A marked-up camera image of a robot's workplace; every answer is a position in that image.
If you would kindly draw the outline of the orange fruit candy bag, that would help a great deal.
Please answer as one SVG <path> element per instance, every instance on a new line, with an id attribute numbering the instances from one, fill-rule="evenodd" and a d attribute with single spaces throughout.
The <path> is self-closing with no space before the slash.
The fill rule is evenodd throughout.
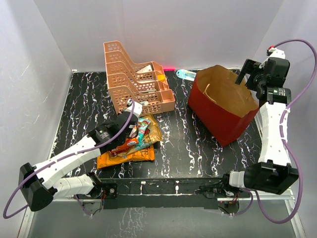
<path id="1" fill-rule="evenodd" d="M 138 145 L 139 141 L 137 138 L 128 138 L 125 143 L 117 146 L 116 148 L 109 151 L 112 156 L 117 156 L 120 153 L 126 152 L 130 147 Z"/>

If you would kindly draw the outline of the teal Fox's candy bag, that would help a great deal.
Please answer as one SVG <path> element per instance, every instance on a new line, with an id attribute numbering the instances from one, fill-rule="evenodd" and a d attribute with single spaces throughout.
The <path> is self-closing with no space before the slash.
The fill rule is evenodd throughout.
<path id="1" fill-rule="evenodd" d="M 150 124 L 151 124 L 151 121 L 149 119 L 145 119 L 145 118 L 138 119 L 138 122 L 135 126 L 137 139 L 138 139 L 138 144 L 136 146 L 138 147 L 141 146 L 146 129 L 148 128 Z"/>

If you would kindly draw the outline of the gold chips bag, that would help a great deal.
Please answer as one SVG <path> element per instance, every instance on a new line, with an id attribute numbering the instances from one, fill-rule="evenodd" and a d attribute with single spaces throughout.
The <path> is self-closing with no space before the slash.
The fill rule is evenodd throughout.
<path id="1" fill-rule="evenodd" d="M 155 120 L 153 115 L 144 116 L 144 119 L 147 119 L 150 121 L 150 124 L 147 127 L 147 129 L 149 129 L 150 132 L 147 135 L 144 135 L 142 142 L 140 142 L 137 146 L 135 146 L 136 151 L 139 151 L 141 149 L 145 149 L 145 148 L 155 144 L 156 142 L 159 142 L 162 140 L 162 134 L 161 134 L 159 124 Z"/>

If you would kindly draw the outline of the orange honey dijon chips bag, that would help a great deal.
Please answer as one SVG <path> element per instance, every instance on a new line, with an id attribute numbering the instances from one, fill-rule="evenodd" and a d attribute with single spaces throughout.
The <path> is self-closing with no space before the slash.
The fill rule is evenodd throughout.
<path id="1" fill-rule="evenodd" d="M 130 161 L 153 161 L 154 159 L 155 150 L 153 145 L 123 157 L 112 156 L 109 152 L 106 152 L 97 157 L 97 169 L 102 169 Z"/>

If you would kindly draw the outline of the red brown paper bag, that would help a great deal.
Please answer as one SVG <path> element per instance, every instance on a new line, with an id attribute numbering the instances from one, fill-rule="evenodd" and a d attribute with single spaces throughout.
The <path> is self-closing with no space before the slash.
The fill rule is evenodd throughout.
<path id="1" fill-rule="evenodd" d="M 248 127 L 259 105 L 237 74 L 215 65 L 196 73 L 188 106 L 221 146 L 236 140 Z"/>

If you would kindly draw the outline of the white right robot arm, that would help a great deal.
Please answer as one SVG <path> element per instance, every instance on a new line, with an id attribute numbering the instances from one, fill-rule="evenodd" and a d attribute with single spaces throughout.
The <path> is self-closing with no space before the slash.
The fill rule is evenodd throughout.
<path id="1" fill-rule="evenodd" d="M 246 87 L 256 92 L 262 118 L 262 148 L 260 157 L 241 172 L 229 172 L 222 177 L 221 192 L 228 197 L 238 189 L 260 190 L 281 195 L 299 177 L 291 165 L 284 143 L 287 141 L 286 107 L 291 102 L 290 89 L 284 88 L 290 62 L 268 57 L 263 63 L 247 59 L 235 83 L 241 84 L 245 75 Z"/>

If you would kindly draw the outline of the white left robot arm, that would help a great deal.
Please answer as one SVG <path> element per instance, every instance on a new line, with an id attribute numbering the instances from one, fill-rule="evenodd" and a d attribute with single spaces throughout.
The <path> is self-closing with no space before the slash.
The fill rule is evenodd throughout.
<path id="1" fill-rule="evenodd" d="M 30 210 L 40 211 L 60 197 L 77 194 L 92 198 L 100 196 L 101 181 L 92 173 L 73 178 L 65 176 L 81 164 L 123 145 L 139 117 L 139 112 L 126 110 L 115 121 L 99 125 L 51 159 L 33 166 L 30 163 L 22 165 L 19 190 Z"/>

